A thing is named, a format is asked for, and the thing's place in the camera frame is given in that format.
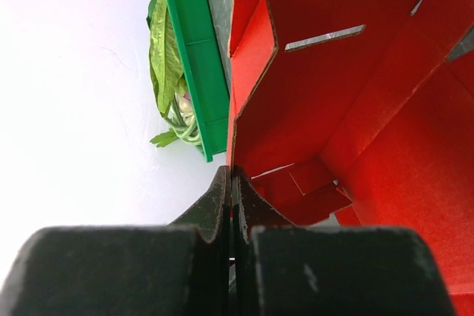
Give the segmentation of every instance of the leafy vegetable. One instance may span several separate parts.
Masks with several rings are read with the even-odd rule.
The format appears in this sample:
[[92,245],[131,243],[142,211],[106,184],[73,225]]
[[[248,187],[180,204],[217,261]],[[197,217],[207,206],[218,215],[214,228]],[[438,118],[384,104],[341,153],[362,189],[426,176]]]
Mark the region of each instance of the leafy vegetable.
[[160,133],[159,135],[155,136],[150,140],[151,144],[155,144],[157,147],[165,147],[168,144],[171,144],[174,141],[177,141],[179,137],[170,129],[168,132]]
[[156,0],[150,0],[150,3],[148,4],[148,16],[147,16],[147,24],[148,24],[149,29],[151,27],[151,18],[153,17],[153,11],[155,11],[155,6],[156,6]]
[[175,92],[182,85],[184,77],[178,45],[173,32],[166,0],[156,0],[150,26],[150,63],[153,68],[153,89],[158,110],[168,116]]

